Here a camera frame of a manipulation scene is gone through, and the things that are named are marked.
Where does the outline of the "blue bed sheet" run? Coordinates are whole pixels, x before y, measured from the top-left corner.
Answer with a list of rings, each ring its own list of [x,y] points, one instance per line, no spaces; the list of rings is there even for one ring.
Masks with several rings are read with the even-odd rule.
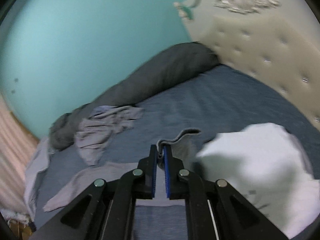
[[[202,131],[195,140],[198,150],[217,133],[273,122],[298,138],[319,179],[319,131],[276,91],[230,67],[215,67],[136,106],[144,108],[142,118],[111,139],[97,166],[137,163],[149,155],[151,144],[172,139],[185,128]],[[61,210],[44,212],[46,202],[85,168],[75,145],[51,156],[37,195],[37,230]],[[184,207],[138,206],[135,213],[133,239],[188,239]]]

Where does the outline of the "light grey knit sweater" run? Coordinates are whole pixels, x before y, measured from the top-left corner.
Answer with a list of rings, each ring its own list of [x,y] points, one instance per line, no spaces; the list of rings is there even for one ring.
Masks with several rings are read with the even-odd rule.
[[[160,185],[156,186],[156,197],[154,206],[171,206],[165,200],[164,175],[160,170],[164,170],[164,146],[169,145],[172,156],[183,161],[185,168],[191,168],[191,161],[196,153],[194,138],[201,134],[197,128],[187,128],[182,130],[174,139],[160,139],[157,141],[157,181]],[[46,204],[43,211],[50,212],[58,208],[67,206],[84,189],[86,189],[95,179],[104,179],[110,182],[119,179],[125,172],[137,167],[137,163],[113,163],[107,161],[101,167],[89,167],[74,175],[71,180]]]

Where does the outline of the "beige tufted headboard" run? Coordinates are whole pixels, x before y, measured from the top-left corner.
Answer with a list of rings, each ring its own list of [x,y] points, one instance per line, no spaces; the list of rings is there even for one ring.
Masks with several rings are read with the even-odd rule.
[[[200,42],[221,63],[277,91],[319,128],[319,50],[283,19],[215,16]]]

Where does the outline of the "white garment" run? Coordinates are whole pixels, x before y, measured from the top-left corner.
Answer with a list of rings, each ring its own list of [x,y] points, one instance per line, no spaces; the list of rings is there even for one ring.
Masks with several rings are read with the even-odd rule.
[[[206,180],[228,181],[289,239],[319,215],[319,180],[298,139],[280,125],[219,133],[196,159]]]

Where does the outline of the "dark grey rolled duvet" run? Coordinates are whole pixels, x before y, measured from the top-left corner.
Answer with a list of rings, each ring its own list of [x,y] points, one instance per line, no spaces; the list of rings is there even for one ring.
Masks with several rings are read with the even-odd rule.
[[[199,42],[170,46],[92,102],[61,115],[49,130],[49,141],[53,148],[64,150],[74,143],[80,121],[87,118],[96,107],[133,106],[219,64],[220,59],[216,52]]]

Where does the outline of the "crumpled grey garment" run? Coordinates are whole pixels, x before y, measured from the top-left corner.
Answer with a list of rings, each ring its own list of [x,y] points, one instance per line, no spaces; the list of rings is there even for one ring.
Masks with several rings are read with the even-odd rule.
[[[99,106],[89,117],[80,121],[74,142],[80,157],[88,166],[99,163],[103,151],[112,138],[134,127],[143,116],[143,109],[133,106]]]

